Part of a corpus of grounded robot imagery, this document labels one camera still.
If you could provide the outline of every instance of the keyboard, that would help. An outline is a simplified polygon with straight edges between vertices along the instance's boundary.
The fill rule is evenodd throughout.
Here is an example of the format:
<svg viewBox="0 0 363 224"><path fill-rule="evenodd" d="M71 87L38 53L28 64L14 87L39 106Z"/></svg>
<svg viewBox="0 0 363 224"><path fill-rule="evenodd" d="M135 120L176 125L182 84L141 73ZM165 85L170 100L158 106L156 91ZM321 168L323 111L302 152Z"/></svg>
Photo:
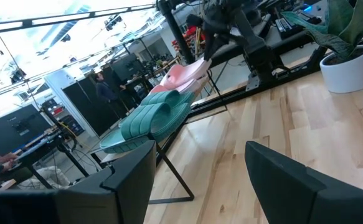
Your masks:
<svg viewBox="0 0 363 224"><path fill-rule="evenodd" d="M304 12L303 10L298 10L296 13L300 18L303 18L305 21L311 24L319 24L322 22L319 17L313 16L307 12ZM303 26L288 22L285 18L277 19L275 21L275 25L282 39L291 37L292 35L295 35L304 29Z"/></svg>

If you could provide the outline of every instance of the computer monitor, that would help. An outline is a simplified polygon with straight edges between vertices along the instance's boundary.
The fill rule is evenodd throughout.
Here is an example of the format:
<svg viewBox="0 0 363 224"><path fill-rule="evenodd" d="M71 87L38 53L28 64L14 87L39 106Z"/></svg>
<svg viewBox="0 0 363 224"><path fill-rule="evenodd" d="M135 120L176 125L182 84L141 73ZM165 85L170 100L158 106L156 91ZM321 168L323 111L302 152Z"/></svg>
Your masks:
<svg viewBox="0 0 363 224"><path fill-rule="evenodd" d="M0 155L5 155L43 134L48 122L28 105L0 118Z"/></svg>

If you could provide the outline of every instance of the metal beam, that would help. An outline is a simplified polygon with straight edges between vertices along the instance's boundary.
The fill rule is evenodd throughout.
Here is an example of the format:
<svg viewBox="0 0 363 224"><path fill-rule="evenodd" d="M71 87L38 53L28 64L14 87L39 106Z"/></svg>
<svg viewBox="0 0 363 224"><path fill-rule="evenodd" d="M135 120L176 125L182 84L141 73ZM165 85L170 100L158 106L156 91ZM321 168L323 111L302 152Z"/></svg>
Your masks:
<svg viewBox="0 0 363 224"><path fill-rule="evenodd" d="M142 6L122 7L117 9L105 9L101 11L75 13L69 15L45 16L30 19L18 19L13 21L1 21L0 32L9 32L20 29L33 27L48 26L60 24L63 22L79 21L83 19L93 19L102 16L111 16L119 13L134 12L140 10L154 9L156 4L147 4Z"/></svg>

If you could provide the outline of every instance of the white pot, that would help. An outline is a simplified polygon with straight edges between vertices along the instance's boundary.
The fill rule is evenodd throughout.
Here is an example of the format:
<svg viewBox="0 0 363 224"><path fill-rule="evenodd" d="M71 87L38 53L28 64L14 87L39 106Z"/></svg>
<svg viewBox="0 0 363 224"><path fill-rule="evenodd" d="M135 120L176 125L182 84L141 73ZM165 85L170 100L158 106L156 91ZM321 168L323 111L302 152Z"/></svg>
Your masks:
<svg viewBox="0 0 363 224"><path fill-rule="evenodd" d="M338 65L325 65L334 54L319 64L328 90L333 93L350 93L363 89L363 55Z"/></svg>

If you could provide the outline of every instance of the wooden floor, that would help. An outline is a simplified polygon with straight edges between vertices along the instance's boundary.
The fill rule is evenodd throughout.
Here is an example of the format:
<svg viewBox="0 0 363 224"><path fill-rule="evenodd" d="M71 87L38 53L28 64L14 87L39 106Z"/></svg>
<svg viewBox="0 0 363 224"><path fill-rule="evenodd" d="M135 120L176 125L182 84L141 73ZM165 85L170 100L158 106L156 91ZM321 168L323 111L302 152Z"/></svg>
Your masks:
<svg viewBox="0 0 363 224"><path fill-rule="evenodd" d="M145 223L267 223L245 165L248 140L363 189L363 91L332 94L316 73L185 125L168 156L196 198L150 205ZM151 198L178 196L186 193L161 164Z"/></svg>

